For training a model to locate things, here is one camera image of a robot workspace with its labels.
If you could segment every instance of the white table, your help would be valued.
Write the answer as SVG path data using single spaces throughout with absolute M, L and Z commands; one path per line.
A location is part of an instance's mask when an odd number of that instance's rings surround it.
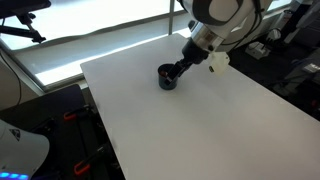
M 228 67 L 203 63 L 164 91 L 157 68 L 187 42 L 162 38 L 82 64 L 127 180 L 319 180 L 320 123 Z

